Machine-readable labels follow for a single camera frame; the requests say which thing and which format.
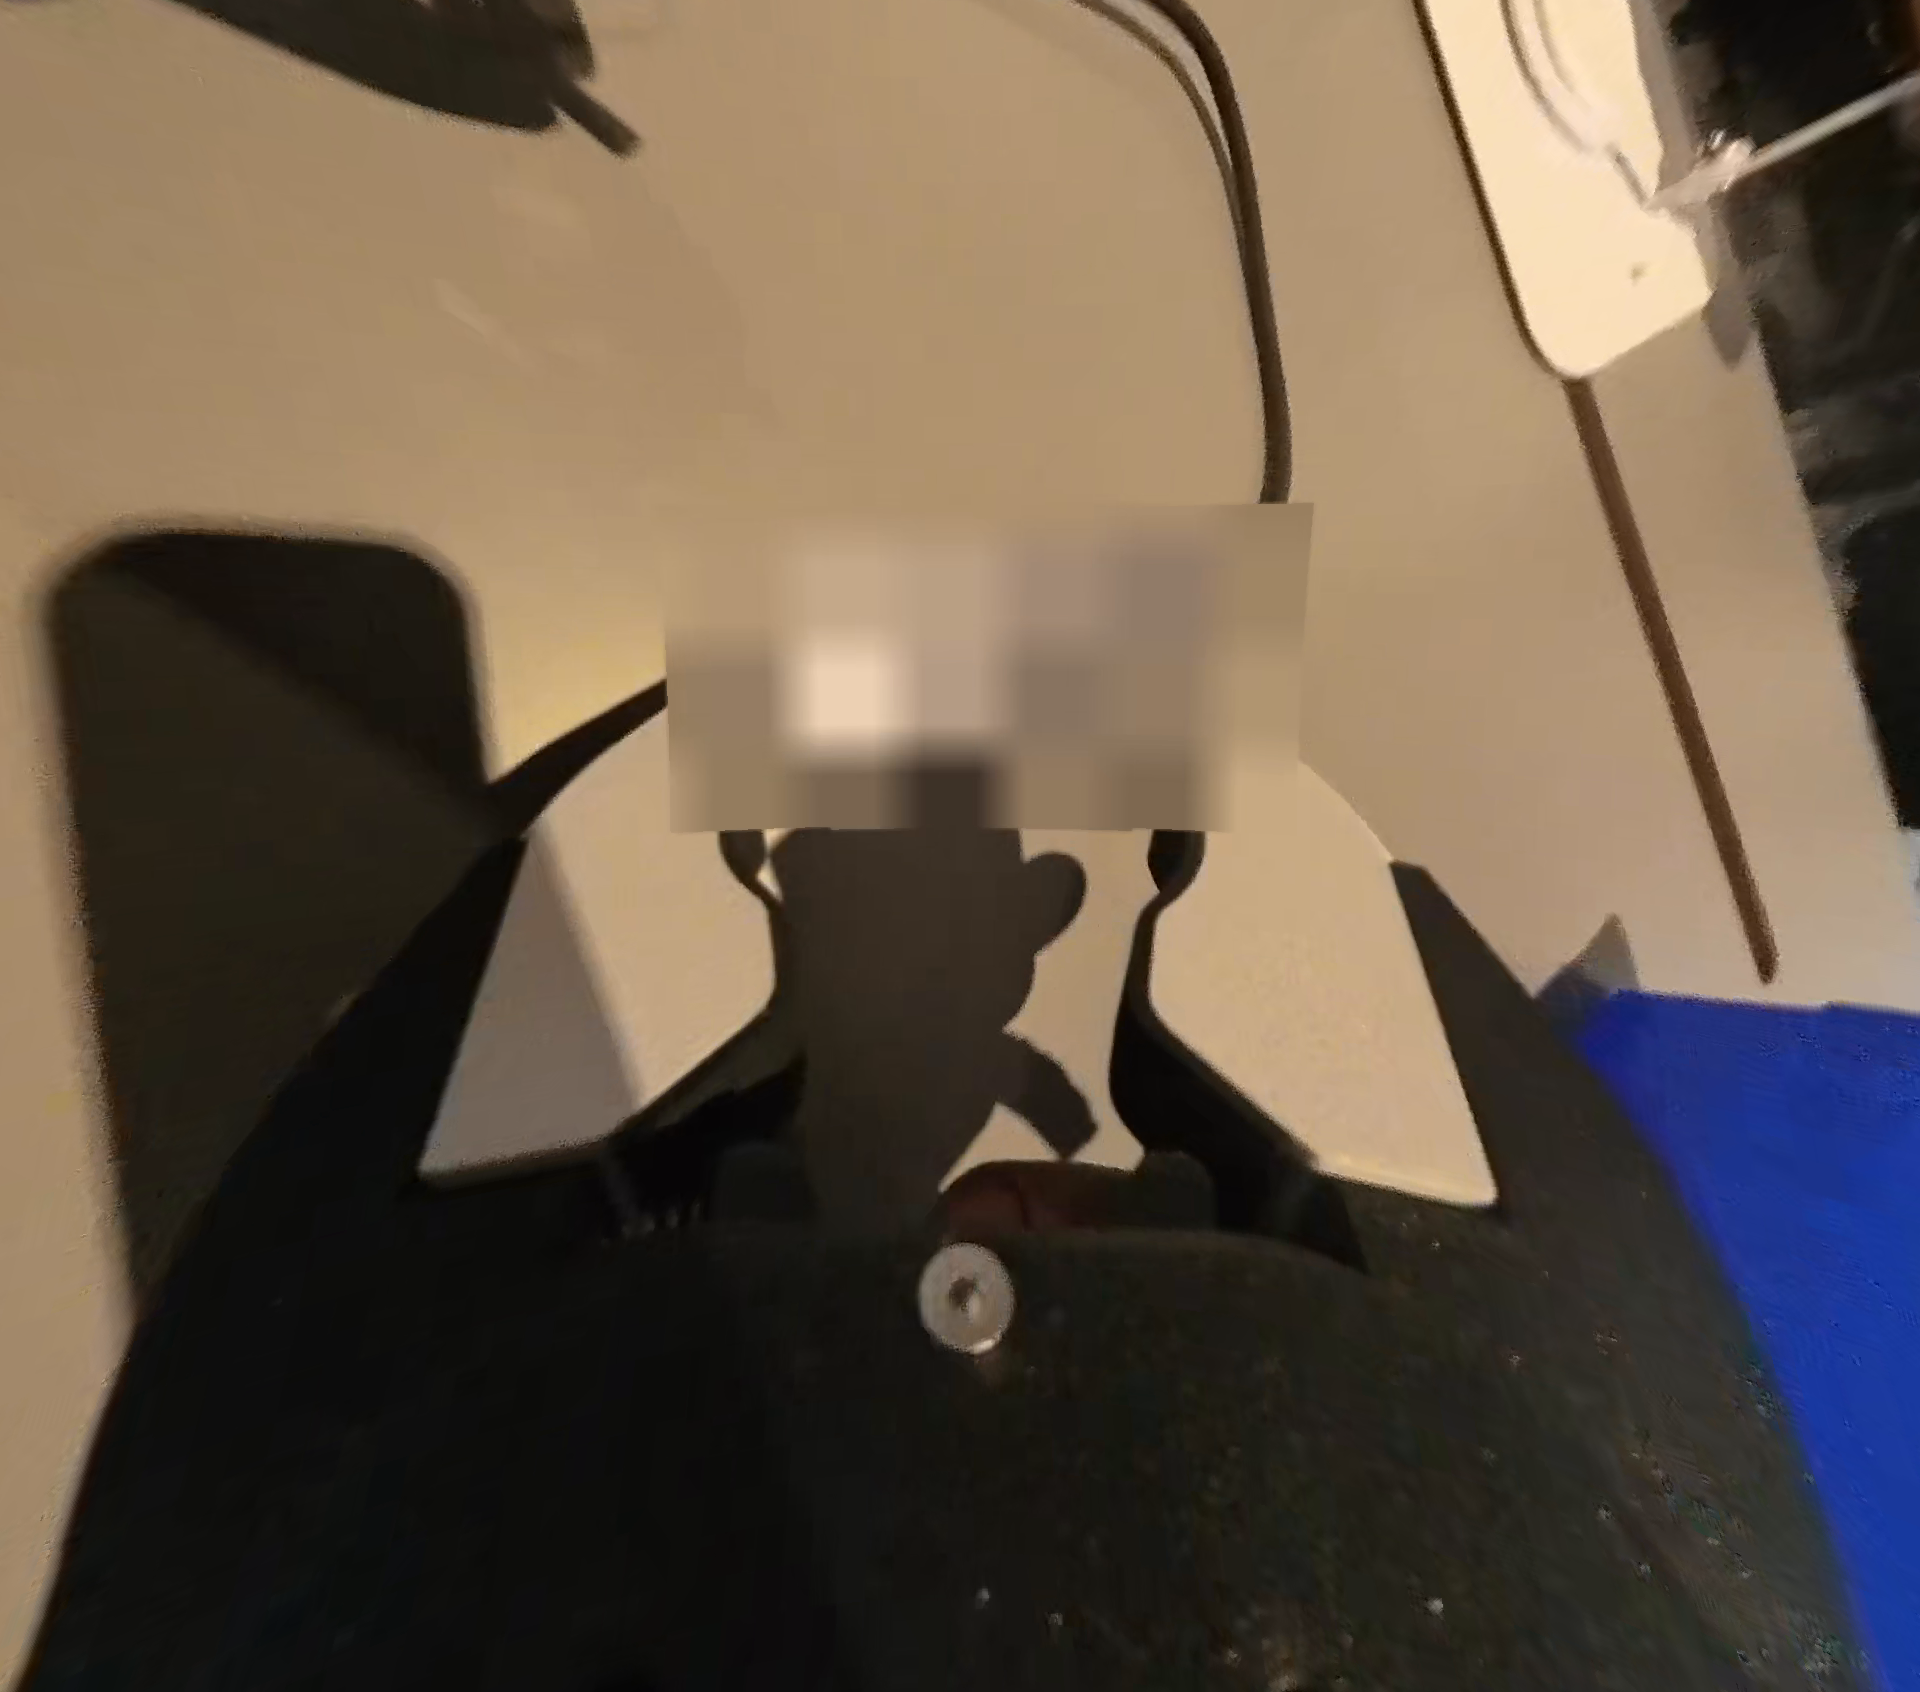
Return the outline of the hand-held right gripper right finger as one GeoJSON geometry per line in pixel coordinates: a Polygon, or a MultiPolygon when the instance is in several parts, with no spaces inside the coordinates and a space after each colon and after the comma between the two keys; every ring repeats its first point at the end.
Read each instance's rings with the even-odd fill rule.
{"type": "Polygon", "coordinates": [[[1208,1167],[1222,1209],[1298,1175],[1492,1206],[1388,848],[1303,762],[1232,784],[1227,829],[1148,844],[1108,1066],[1121,1127],[1208,1167]]]}

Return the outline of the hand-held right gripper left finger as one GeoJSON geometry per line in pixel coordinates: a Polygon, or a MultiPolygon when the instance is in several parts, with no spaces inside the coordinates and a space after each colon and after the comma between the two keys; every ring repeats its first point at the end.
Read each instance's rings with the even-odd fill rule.
{"type": "Polygon", "coordinates": [[[672,827],[668,729],[626,732],[532,820],[437,1119],[433,1187],[588,1156],[757,1023],[763,898],[672,827]]]}

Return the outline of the blue plastic bin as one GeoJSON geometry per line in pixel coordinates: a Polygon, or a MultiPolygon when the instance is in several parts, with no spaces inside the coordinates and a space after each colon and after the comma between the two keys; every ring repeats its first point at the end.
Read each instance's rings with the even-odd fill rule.
{"type": "Polygon", "coordinates": [[[1917,1014],[1633,988],[1554,1010],[1740,1297],[1878,1686],[1917,1688],[1917,1014]]]}

